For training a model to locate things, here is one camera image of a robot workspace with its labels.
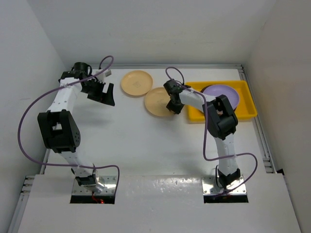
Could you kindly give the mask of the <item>orange plate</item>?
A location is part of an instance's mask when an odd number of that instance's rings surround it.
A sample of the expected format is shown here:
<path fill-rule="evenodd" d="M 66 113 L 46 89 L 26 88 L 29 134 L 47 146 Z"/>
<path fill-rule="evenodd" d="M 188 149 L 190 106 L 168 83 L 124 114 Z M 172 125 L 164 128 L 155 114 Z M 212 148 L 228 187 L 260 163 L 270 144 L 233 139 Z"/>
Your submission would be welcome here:
<path fill-rule="evenodd" d="M 121 80 L 122 90 L 134 97 L 147 94 L 153 87 L 152 76 L 142 70 L 134 70 L 126 73 Z"/>
<path fill-rule="evenodd" d="M 170 96 L 164 87 L 157 87 L 150 90 L 145 98 L 144 105 L 149 113 L 156 117 L 171 117 L 173 112 L 167 109 Z"/>

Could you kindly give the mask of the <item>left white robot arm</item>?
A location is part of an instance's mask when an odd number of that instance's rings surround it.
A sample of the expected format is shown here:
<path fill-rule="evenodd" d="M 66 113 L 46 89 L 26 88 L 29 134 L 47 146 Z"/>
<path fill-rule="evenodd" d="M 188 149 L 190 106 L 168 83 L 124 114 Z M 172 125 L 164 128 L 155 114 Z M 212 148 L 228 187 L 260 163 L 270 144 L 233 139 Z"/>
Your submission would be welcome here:
<path fill-rule="evenodd" d="M 104 179 L 78 148 L 81 134 L 72 116 L 74 104 L 81 92 L 86 93 L 90 100 L 115 106 L 114 85 L 92 78 L 91 74 L 91 66 L 83 62 L 77 62 L 71 71 L 63 72 L 59 80 L 61 89 L 47 111 L 38 114 L 37 120 L 44 145 L 60 154 L 71 165 L 78 185 L 93 193 L 101 193 L 105 189 Z"/>

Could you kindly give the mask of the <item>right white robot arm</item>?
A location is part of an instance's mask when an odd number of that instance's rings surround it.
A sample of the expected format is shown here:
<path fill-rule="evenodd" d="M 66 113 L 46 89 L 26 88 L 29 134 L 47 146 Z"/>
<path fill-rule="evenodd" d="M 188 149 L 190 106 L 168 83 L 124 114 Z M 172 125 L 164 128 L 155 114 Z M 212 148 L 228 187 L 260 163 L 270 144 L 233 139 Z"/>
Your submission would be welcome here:
<path fill-rule="evenodd" d="M 234 148 L 234 133 L 238 119 L 229 99 L 225 95 L 206 95 L 188 85 L 182 86 L 175 80 L 169 80 L 163 86 L 170 97 L 166 106 L 168 110 L 179 114 L 184 105 L 189 105 L 204 114 L 206 122 L 203 156 L 208 161 L 219 161 L 218 184 L 222 189 L 226 189 L 241 176 Z M 217 146 L 218 157 L 213 159 L 206 157 L 207 133 L 213 136 Z"/>

